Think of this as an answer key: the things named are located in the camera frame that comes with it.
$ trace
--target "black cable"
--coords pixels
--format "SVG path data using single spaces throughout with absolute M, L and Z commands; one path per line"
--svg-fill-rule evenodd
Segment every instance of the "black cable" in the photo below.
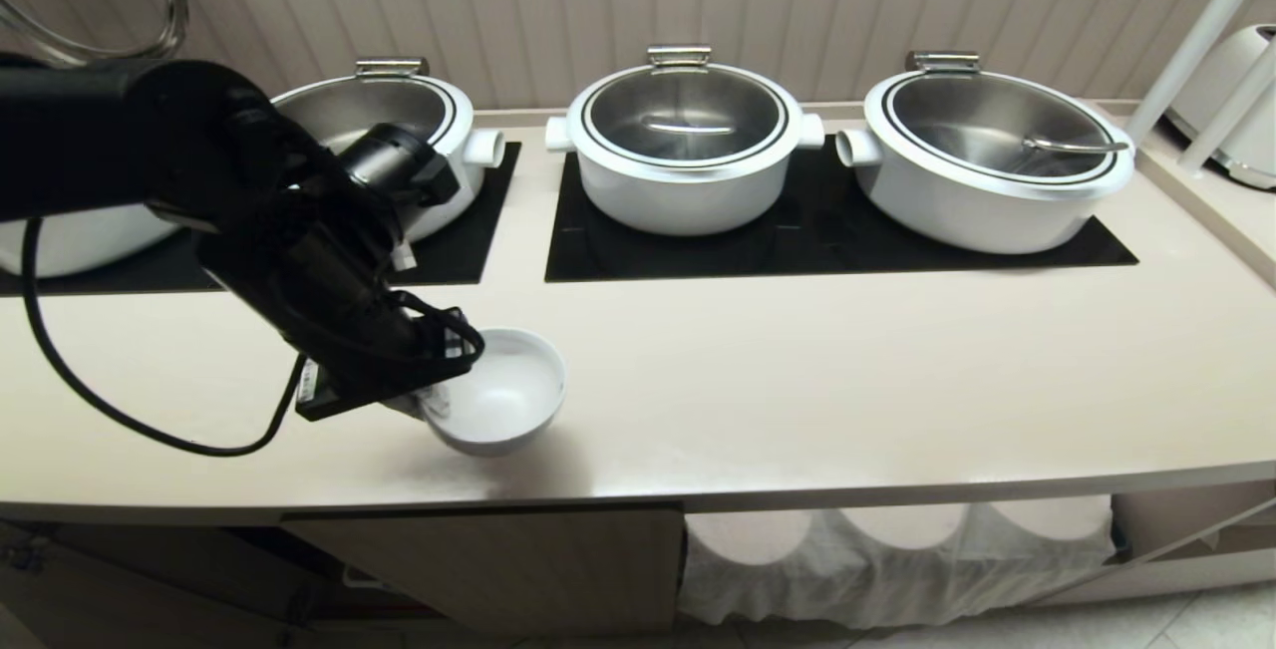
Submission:
M 209 458 L 239 458 L 246 454 L 256 453 L 265 445 L 269 445 L 274 440 L 276 432 L 279 431 L 279 426 L 283 425 L 283 416 L 288 412 L 288 407 L 292 404 L 292 394 L 297 390 L 297 381 L 301 380 L 301 367 L 305 367 L 305 354 L 297 354 L 297 362 L 292 363 L 292 372 L 288 375 L 288 384 L 283 389 L 283 398 L 279 399 L 279 407 L 274 409 L 274 417 L 271 418 L 269 427 L 265 427 L 265 435 L 260 439 L 253 441 L 251 445 L 242 445 L 242 448 L 208 448 L 208 445 L 200 445 L 197 441 L 181 440 L 179 436 L 168 435 L 168 432 L 161 432 L 156 427 L 143 425 L 126 416 L 126 413 L 120 412 L 114 407 L 114 404 L 107 403 L 107 400 L 98 398 L 96 391 L 88 389 L 87 385 L 71 371 L 64 362 L 63 357 L 54 348 L 54 340 L 50 340 L 48 332 L 45 330 L 45 317 L 40 312 L 40 295 L 36 287 L 36 249 L 40 245 L 40 227 L 43 226 L 45 219 L 41 217 L 31 218 L 27 222 L 27 230 L 23 231 L 22 236 L 22 302 L 27 307 L 27 321 L 31 323 L 31 332 L 36 335 L 36 344 L 40 346 L 45 358 L 48 360 L 50 366 L 52 366 L 54 372 L 63 377 L 63 381 L 71 389 L 75 390 L 77 395 L 80 395 L 85 403 L 91 404 L 93 408 L 98 409 L 100 413 L 108 418 L 114 418 L 124 427 L 139 435 L 149 436 L 151 440 L 162 441 L 163 445 L 175 448 L 177 450 L 186 450 L 186 453 L 195 453 L 197 455 L 205 455 Z

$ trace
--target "beige counter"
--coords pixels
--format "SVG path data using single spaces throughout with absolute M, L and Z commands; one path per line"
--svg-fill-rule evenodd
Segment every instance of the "beige counter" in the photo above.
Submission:
M 0 300 L 0 514 L 281 513 L 680 500 L 846 506 L 1276 478 L 1276 291 L 1145 176 L 1099 217 L 1136 268 L 545 284 L 561 158 L 523 150 L 478 286 L 420 287 L 569 363 L 546 436 L 504 459 L 369 407 L 242 459 L 102 418 Z M 46 298 L 100 394 L 165 431 L 255 439 L 293 357 L 231 295 Z

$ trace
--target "white pole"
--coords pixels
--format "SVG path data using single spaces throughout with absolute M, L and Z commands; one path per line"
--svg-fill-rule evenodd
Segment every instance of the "white pole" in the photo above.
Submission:
M 1134 139 L 1134 144 L 1143 142 L 1143 136 L 1147 135 L 1148 130 L 1152 130 L 1156 119 L 1161 117 L 1165 108 L 1170 107 L 1170 101 L 1183 89 L 1188 77 L 1208 52 L 1210 46 L 1219 40 L 1219 34 L 1236 14 L 1242 1 L 1244 0 L 1210 0 L 1205 10 L 1201 11 L 1201 18 L 1197 19 L 1196 26 L 1188 32 L 1174 57 L 1166 64 L 1165 71 L 1161 71 L 1161 77 L 1147 91 L 1143 103 L 1139 103 L 1138 110 L 1125 124 L 1125 131 L 1129 133 L 1131 139 Z
M 1184 171 L 1199 171 L 1210 153 L 1226 140 L 1236 122 L 1249 112 L 1254 103 L 1258 103 L 1258 98 L 1267 94 L 1267 89 L 1273 82 L 1276 82 L 1276 42 L 1270 42 L 1254 65 L 1245 71 L 1240 84 L 1233 89 L 1228 99 L 1210 119 L 1208 125 L 1201 130 L 1188 149 L 1183 150 L 1179 167 Z

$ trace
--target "toaster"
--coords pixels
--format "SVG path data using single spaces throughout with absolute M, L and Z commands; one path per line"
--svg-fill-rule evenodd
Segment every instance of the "toaster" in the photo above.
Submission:
M 1210 122 L 1245 71 L 1276 36 L 1276 26 L 1249 26 L 1215 46 L 1165 112 L 1188 139 Z M 1254 189 L 1276 189 L 1276 83 L 1219 144 L 1212 158 L 1233 180 Z

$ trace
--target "black cooktop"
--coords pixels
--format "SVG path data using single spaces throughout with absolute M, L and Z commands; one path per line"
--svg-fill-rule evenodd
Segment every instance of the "black cooktop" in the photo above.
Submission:
M 501 204 L 514 176 L 521 144 L 505 145 L 500 167 L 486 168 L 482 190 L 475 203 L 457 221 L 433 236 L 416 241 L 416 266 L 396 272 L 392 286 L 464 286 L 481 281 L 487 249 L 496 235 Z M 188 293 L 188 291 L 219 291 L 211 277 L 195 263 L 190 231 L 152 245 L 137 255 L 97 270 L 69 277 L 51 277 L 40 282 L 41 295 L 107 295 L 107 293 Z M 0 296 L 19 295 L 18 277 L 0 272 Z
M 701 237 L 652 236 L 611 221 L 587 199 L 579 163 L 569 153 L 545 279 L 656 281 L 1137 263 L 1096 217 L 1071 241 L 1042 254 L 980 254 L 920 236 L 872 204 L 854 172 L 838 162 L 829 135 L 822 149 L 794 152 L 783 191 L 769 212 L 738 230 Z

